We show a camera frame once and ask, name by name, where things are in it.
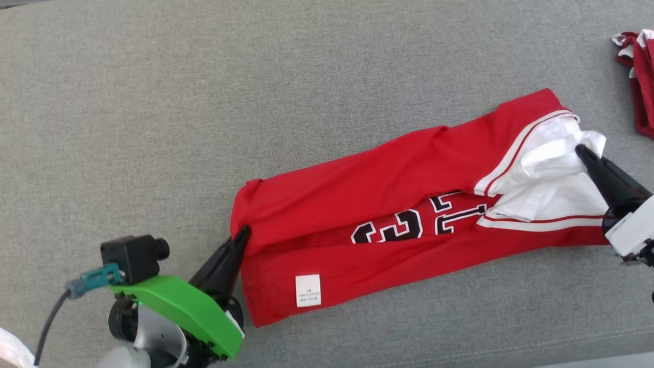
printed number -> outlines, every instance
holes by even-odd
[[[429,198],[429,200],[432,202],[432,205],[434,207],[434,212],[439,213],[443,212],[445,210],[451,210],[452,209],[452,202],[450,201],[443,201],[443,198],[447,196],[451,196],[452,194],[457,194],[459,192],[453,192],[453,193],[447,193],[447,194],[442,194],[439,196],[435,196],[432,198]],[[447,226],[447,223],[456,221],[458,219],[463,219],[466,217],[471,217],[471,216],[479,216],[483,215],[486,213],[486,205],[485,204],[480,204],[476,208],[470,208],[467,210],[455,212],[455,213],[450,213],[449,215],[440,215],[436,217],[435,221],[435,229],[436,229],[436,234],[451,234],[454,232],[454,226]]]
[[[395,214],[398,222],[397,225],[391,225],[379,229],[381,232],[381,242],[395,242],[398,240],[408,240],[420,238],[422,236],[422,224],[420,214],[416,210],[406,210]],[[399,231],[398,226],[403,225],[406,230]],[[377,229],[372,221],[356,227],[352,233],[352,243],[372,243],[370,236],[375,234]]]
[[[459,192],[442,194],[429,198],[431,201],[434,212],[436,214],[452,209],[452,202],[444,200],[444,198],[457,194]],[[434,232],[438,234],[451,234],[454,232],[454,225],[451,224],[458,219],[465,217],[479,216],[486,212],[486,205],[480,204],[476,208],[469,208],[467,210],[450,213],[449,215],[442,214],[436,217],[434,221]],[[396,225],[383,227],[379,230],[375,228],[372,221],[361,224],[356,227],[352,233],[352,243],[372,243],[371,236],[378,231],[381,234],[381,240],[377,242],[395,242],[398,240],[416,239],[422,236],[422,223],[420,214],[416,210],[406,210],[395,214],[397,220]],[[399,231],[399,226],[404,226],[404,231]]]

gray couch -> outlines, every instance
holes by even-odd
[[[154,234],[188,279],[254,177],[454,125],[549,87],[654,189],[610,37],[649,1],[59,0],[0,12],[0,325],[32,349],[99,243]],[[254,329],[226,367],[535,367],[654,350],[654,277],[543,249]],[[240,285],[236,296],[244,301]],[[116,343],[64,305],[43,367]]]

clothing label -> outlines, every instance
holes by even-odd
[[[320,275],[295,276],[298,308],[320,305]]]

basketball jersey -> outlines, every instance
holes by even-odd
[[[605,138],[550,90],[454,127],[249,181],[231,233],[255,326],[547,246],[607,244],[574,147]]]
[[[620,46],[617,59],[631,67],[629,81],[634,100],[636,129],[654,138],[654,31],[622,32],[613,36]]]

teal connector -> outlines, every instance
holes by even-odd
[[[122,275],[117,263],[107,263],[101,268],[96,268],[80,275],[78,279],[68,281],[65,288],[71,291],[68,299],[77,299],[87,292],[100,287],[117,285],[122,282]]]

